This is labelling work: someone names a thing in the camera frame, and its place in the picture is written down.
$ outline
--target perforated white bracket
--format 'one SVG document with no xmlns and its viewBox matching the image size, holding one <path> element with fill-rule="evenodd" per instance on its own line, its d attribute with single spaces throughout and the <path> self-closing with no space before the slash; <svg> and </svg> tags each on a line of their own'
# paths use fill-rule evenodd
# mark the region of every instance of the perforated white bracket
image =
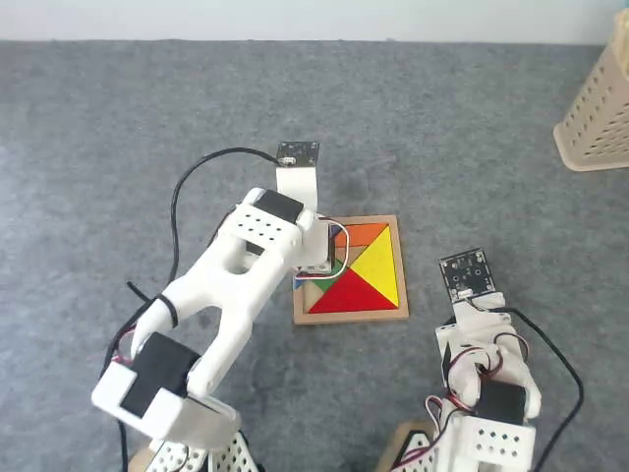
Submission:
<svg viewBox="0 0 629 472">
<path fill-rule="evenodd" d="M 514 470 L 529 470 L 536 429 L 484 418 L 461 419 L 456 455 Z"/>
<path fill-rule="evenodd" d="M 231 443 L 210 456 L 212 472 L 258 472 L 254 459 L 249 453 L 247 442 L 242 434 L 237 433 Z"/>
<path fill-rule="evenodd" d="M 284 258 L 302 243 L 299 227 L 248 204 L 238 205 L 220 227 L 220 233 L 231 233 Z"/>
<path fill-rule="evenodd" d="M 161 444 L 145 472 L 199 472 L 207 451 L 166 441 Z M 210 472 L 258 472 L 256 463 L 249 453 L 247 442 L 241 433 L 227 447 L 209 455 Z"/>
<path fill-rule="evenodd" d="M 197 472 L 203 466 L 207 451 L 165 441 L 145 472 Z"/>
<path fill-rule="evenodd" d="M 427 447 L 429 444 L 430 439 L 425 433 L 413 433 L 411 439 L 404 448 L 402 462 L 404 462 L 405 457 L 412 457 L 414 450 L 419 447 Z M 415 460 L 403 463 L 402 465 L 391 469 L 391 472 L 432 472 L 436 464 L 435 454 L 436 448 L 422 457 L 418 457 Z"/>
</svg>

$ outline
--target green puzzle piece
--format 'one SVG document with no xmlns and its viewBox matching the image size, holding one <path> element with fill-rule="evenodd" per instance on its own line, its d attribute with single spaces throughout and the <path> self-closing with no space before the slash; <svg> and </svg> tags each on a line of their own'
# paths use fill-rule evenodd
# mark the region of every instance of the green puzzle piece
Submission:
<svg viewBox="0 0 629 472">
<path fill-rule="evenodd" d="M 343 262 L 339 261 L 338 259 L 335 259 L 334 266 L 332 267 L 332 273 L 330 275 L 336 275 L 341 270 L 342 266 L 343 266 Z M 314 278 L 311 280 L 311 282 L 314 283 L 318 288 L 323 290 L 323 292 L 325 292 L 328 288 L 334 285 L 334 283 L 336 283 L 336 280 L 338 280 L 340 276 L 341 275 L 339 274 L 337 277 L 328 278 L 324 280 L 317 280 L 316 278 Z"/>
</svg>

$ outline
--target small circuit board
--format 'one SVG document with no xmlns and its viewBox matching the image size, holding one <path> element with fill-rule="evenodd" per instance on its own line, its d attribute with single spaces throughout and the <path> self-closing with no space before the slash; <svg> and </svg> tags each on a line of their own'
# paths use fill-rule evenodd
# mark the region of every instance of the small circuit board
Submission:
<svg viewBox="0 0 629 472">
<path fill-rule="evenodd" d="M 439 268 L 452 303 L 495 291 L 485 251 L 481 248 L 440 259 Z"/>
</svg>

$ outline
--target black wire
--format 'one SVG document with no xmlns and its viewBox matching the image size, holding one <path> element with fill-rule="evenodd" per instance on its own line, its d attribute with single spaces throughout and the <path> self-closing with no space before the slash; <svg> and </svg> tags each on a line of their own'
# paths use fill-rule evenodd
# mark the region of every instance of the black wire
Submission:
<svg viewBox="0 0 629 472">
<path fill-rule="evenodd" d="M 535 323 L 529 320 L 520 310 L 516 308 L 502 307 L 502 308 L 489 309 L 489 311 L 494 312 L 494 313 L 511 313 L 513 315 L 516 315 L 518 318 L 520 318 L 520 320 L 526 323 L 534 332 L 536 332 L 540 336 L 541 339 L 543 339 L 543 341 L 548 345 L 550 350 L 563 363 L 566 370 L 570 373 L 570 376 L 572 376 L 572 379 L 574 379 L 574 382 L 577 385 L 577 389 L 579 391 L 579 397 L 577 399 L 577 403 L 574 405 L 572 410 L 570 410 L 570 413 L 568 413 L 568 416 L 565 417 L 565 419 L 561 422 L 559 427 L 552 434 L 550 441 L 548 441 L 548 443 L 546 444 L 546 447 L 543 449 L 542 456 L 540 457 L 540 460 L 538 461 L 538 464 L 536 465 L 534 469 L 535 472 L 540 472 L 542 470 L 544 463 L 550 456 L 550 453 L 552 452 L 554 445 L 559 440 L 559 437 L 561 436 L 563 431 L 567 428 L 567 426 L 570 424 L 570 422 L 575 418 L 575 416 L 577 416 L 577 413 L 579 413 L 579 410 L 581 409 L 581 406 L 583 405 L 583 401 L 585 398 L 585 389 L 583 387 L 583 381 L 579 377 L 579 374 L 577 374 L 577 372 L 574 370 L 570 362 L 566 359 L 566 357 L 559 350 L 559 348 L 555 346 L 555 344 L 550 340 L 550 338 L 545 334 L 545 332 L 543 332 L 543 330 L 539 326 L 537 326 Z"/>
<path fill-rule="evenodd" d="M 262 150 L 257 150 L 250 147 L 229 147 L 227 149 L 218 150 L 217 152 L 213 152 L 212 154 L 205 155 L 204 157 L 199 159 L 192 167 L 190 167 L 184 173 L 184 175 L 181 176 L 181 178 L 177 182 L 177 185 L 175 186 L 175 190 L 173 191 L 173 198 L 170 204 L 170 229 L 173 235 L 173 264 L 170 267 L 170 273 L 168 275 L 168 283 L 172 282 L 175 279 L 175 277 L 177 276 L 177 268 L 179 267 L 179 231 L 177 229 L 177 203 L 179 202 L 179 194 L 181 192 L 181 188 L 184 185 L 184 182 L 186 182 L 186 180 L 188 179 L 188 177 L 190 177 L 191 174 L 195 170 L 197 170 L 199 167 L 201 167 L 203 164 L 213 160 L 215 157 L 219 157 L 225 154 L 232 154 L 232 153 L 253 154 L 265 160 L 268 160 L 270 162 L 277 164 L 277 159 L 275 157 L 271 156 L 270 154 L 267 154 L 266 152 Z M 218 227 L 212 234 L 210 244 L 211 244 L 211 241 L 216 236 L 216 233 L 218 232 L 218 228 L 223 224 L 227 216 L 233 210 L 234 209 L 232 208 L 229 212 L 225 214 L 225 216 L 223 216 L 223 219 L 221 220 L 220 224 L 218 225 Z M 100 371 L 100 375 L 98 376 L 99 379 L 102 378 L 103 374 L 107 370 L 107 367 L 111 363 L 111 359 L 114 355 L 114 352 L 118 348 L 120 339 L 122 339 L 122 337 L 125 335 L 125 332 L 127 332 L 138 321 L 138 319 L 148 309 L 148 307 L 154 300 L 154 299 L 149 299 L 146 295 L 144 295 L 133 282 L 131 281 L 127 282 L 127 286 L 138 297 L 140 297 L 143 300 L 143 304 L 136 310 L 135 313 L 131 315 L 131 317 L 128 320 L 125 321 L 125 323 L 122 326 L 120 326 L 118 331 L 116 331 L 116 334 L 114 335 L 114 337 L 109 342 L 109 345 L 107 346 L 107 351 L 105 353 L 105 361 L 103 363 L 102 370 Z M 122 457 L 122 472 L 128 472 L 129 450 L 127 447 L 127 429 L 125 427 L 125 424 L 122 423 L 120 420 L 117 420 L 117 423 L 118 423 L 118 431 L 120 432 L 120 455 Z"/>
<path fill-rule="evenodd" d="M 129 450 L 127 448 L 127 428 L 125 428 L 125 424 L 116 420 L 118 423 L 118 431 L 120 432 L 120 457 L 122 459 L 122 472 L 127 472 L 129 470 Z"/>
<path fill-rule="evenodd" d="M 245 153 L 257 155 L 269 162 L 277 163 L 277 159 L 264 151 L 251 149 L 250 147 L 229 147 L 227 149 L 218 150 L 212 154 L 205 155 L 197 161 L 192 167 L 190 167 L 184 175 L 181 176 L 175 190 L 173 191 L 173 199 L 170 203 L 170 230 L 173 235 L 173 265 L 170 267 L 170 274 L 168 275 L 168 283 L 172 282 L 177 276 L 177 269 L 179 268 L 179 232 L 177 230 L 177 203 L 179 201 L 179 193 L 184 185 L 184 182 L 192 175 L 192 173 L 201 167 L 206 162 L 213 160 L 215 157 L 219 157 L 225 154 L 233 153 Z"/>
</svg>

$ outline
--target wooden frame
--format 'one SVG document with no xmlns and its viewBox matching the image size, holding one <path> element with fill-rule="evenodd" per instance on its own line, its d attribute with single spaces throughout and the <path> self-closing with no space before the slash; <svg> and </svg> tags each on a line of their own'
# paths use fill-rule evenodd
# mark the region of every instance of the wooden frame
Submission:
<svg viewBox="0 0 629 472">
<path fill-rule="evenodd" d="M 381 214 L 373 216 L 348 216 L 333 218 L 344 224 L 387 223 L 391 231 L 391 249 L 395 264 L 399 304 L 397 310 L 379 310 L 366 312 L 306 313 L 304 310 L 304 287 L 293 290 L 293 320 L 295 325 L 320 325 L 330 323 L 372 322 L 386 320 L 404 320 L 409 318 L 409 306 L 406 296 L 406 279 L 402 264 L 402 249 L 400 247 L 400 233 L 395 214 Z"/>
</svg>

